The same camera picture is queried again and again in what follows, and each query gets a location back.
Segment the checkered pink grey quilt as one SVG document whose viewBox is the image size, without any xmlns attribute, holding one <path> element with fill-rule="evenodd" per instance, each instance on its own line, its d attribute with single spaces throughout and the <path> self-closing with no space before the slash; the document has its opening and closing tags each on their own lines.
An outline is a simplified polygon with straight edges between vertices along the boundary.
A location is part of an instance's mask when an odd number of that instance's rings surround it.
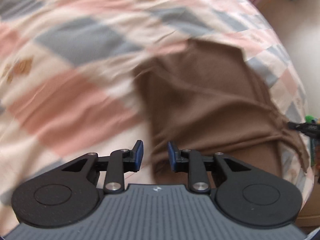
<svg viewBox="0 0 320 240">
<path fill-rule="evenodd" d="M 137 140 L 144 143 L 142 166 L 126 183 L 159 184 L 133 71 L 184 50 L 190 39 L 239 48 L 280 113 L 303 121 L 300 78 L 248 0 L 1 0 L 1 215 L 13 212 L 12 193 L 24 181 Z M 308 199 L 311 166 L 288 181 Z"/>
</svg>

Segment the brown long sleeve sweater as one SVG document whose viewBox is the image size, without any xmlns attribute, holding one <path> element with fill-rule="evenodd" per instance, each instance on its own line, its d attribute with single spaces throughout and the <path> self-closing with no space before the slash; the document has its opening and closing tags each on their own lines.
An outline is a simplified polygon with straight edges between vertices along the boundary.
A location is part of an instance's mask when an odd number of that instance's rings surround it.
<svg viewBox="0 0 320 240">
<path fill-rule="evenodd" d="M 310 169 L 300 135 L 239 48 L 190 39 L 184 50 L 147 59 L 133 74 L 150 122 L 157 183 L 187 181 L 171 171 L 170 141 L 206 156 L 227 153 L 290 181 Z"/>
</svg>

